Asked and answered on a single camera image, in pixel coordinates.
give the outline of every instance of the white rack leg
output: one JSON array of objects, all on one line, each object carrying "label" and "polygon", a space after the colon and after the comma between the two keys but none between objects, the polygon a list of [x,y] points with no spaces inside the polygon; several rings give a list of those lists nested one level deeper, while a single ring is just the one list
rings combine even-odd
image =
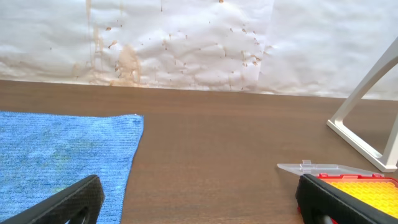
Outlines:
[{"label": "white rack leg", "polygon": [[391,44],[373,68],[363,78],[354,92],[340,106],[335,115],[328,120],[327,125],[353,146],[381,172],[394,172],[398,162],[398,116],[392,127],[384,154],[377,152],[343,124],[344,118],[354,108],[369,89],[376,84],[390,69],[398,63],[398,38]]}]

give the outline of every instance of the white wall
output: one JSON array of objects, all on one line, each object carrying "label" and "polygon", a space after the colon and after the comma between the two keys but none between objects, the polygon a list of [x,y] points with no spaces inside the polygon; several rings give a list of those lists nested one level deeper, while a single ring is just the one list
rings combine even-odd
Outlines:
[{"label": "white wall", "polygon": [[[347,97],[398,36],[397,12],[396,0],[4,1],[0,79]],[[398,100],[397,84],[393,68],[366,98]]]}]

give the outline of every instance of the towel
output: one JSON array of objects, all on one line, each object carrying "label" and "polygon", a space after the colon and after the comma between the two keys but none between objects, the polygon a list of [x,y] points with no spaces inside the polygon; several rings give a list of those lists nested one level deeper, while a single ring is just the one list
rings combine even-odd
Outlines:
[{"label": "towel", "polygon": [[0,111],[0,222],[90,174],[104,188],[98,223],[120,223],[144,117]]}]

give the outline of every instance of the transparent lid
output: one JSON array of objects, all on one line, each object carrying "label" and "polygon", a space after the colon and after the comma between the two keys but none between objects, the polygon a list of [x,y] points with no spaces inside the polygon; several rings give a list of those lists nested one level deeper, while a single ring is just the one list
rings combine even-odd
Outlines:
[{"label": "transparent lid", "polygon": [[373,174],[378,174],[372,171],[357,169],[343,165],[312,164],[310,160],[303,160],[302,164],[278,164],[278,167],[297,175],[312,174],[314,176],[318,176],[319,174],[328,174],[330,176],[340,176],[343,174],[354,174],[362,176],[372,176]]}]

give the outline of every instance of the yellow textured surface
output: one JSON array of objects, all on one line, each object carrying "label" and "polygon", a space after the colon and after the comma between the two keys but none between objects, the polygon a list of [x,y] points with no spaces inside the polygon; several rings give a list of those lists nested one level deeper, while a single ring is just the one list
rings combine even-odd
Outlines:
[{"label": "yellow textured surface", "polygon": [[391,182],[328,182],[357,199],[398,218],[398,189]]}]

